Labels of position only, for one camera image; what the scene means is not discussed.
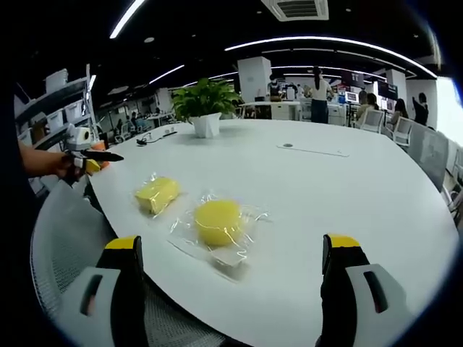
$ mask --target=white storage box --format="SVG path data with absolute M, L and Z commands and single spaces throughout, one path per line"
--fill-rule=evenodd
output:
M 24 143 L 26 146 L 32 147 L 32 136 L 30 134 L 30 128 L 23 131 L 17 139 Z
M 67 122 L 72 122 L 75 119 L 82 116 L 82 100 L 76 101 L 75 103 L 71 103 L 70 105 L 64 108 L 66 112 L 66 119 Z
M 55 90 L 64 87 L 67 83 L 67 70 L 63 69 L 51 74 L 45 78 L 45 88 L 47 93 L 54 92 Z
M 63 122 L 63 109 L 60 109 L 46 117 L 50 132 L 55 132 L 64 125 Z

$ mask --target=shelf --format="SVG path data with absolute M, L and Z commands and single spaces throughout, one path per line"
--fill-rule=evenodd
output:
M 87 77 L 83 77 L 79 80 L 67 83 L 64 87 L 61 87 L 54 92 L 47 93 L 38 99 L 32 100 L 25 105 L 25 109 L 15 117 L 16 122 L 25 123 L 40 112 L 50 114 L 51 112 L 66 106 L 68 104 L 67 101 L 69 101 L 71 97 L 76 94 L 83 93 L 86 84 Z
M 70 123 L 66 123 L 61 128 L 56 130 L 55 132 L 52 132 L 46 135 L 43 139 L 40 139 L 37 143 L 33 145 L 33 147 L 36 150 L 49 149 L 52 145 L 59 142 L 64 137 L 64 133 L 66 132 L 69 124 L 74 124 L 77 127 L 81 123 L 88 121 L 89 118 L 90 118 L 90 115 L 87 115 L 87 116 L 83 116 L 78 119 L 75 119 L 74 121 L 71 121 Z

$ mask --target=white flower pot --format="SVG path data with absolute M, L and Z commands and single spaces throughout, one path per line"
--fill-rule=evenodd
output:
M 190 121 L 195 126 L 196 135 L 202 138 L 210 138 L 218 135 L 218 119 L 222 113 L 213 113 L 201 117 L 192 117 Z

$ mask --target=rectangular yellow sponge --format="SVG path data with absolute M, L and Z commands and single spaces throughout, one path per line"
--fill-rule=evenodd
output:
M 135 193 L 141 208 L 157 215 L 179 195 L 179 184 L 173 179 L 159 177 Z

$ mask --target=green plant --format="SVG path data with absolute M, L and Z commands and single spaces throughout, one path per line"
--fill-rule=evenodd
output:
M 241 101 L 227 81 L 214 82 L 207 78 L 201 79 L 196 86 L 176 90 L 174 95 L 172 101 L 180 121 L 218 112 L 231 113 L 235 109 L 233 102 Z

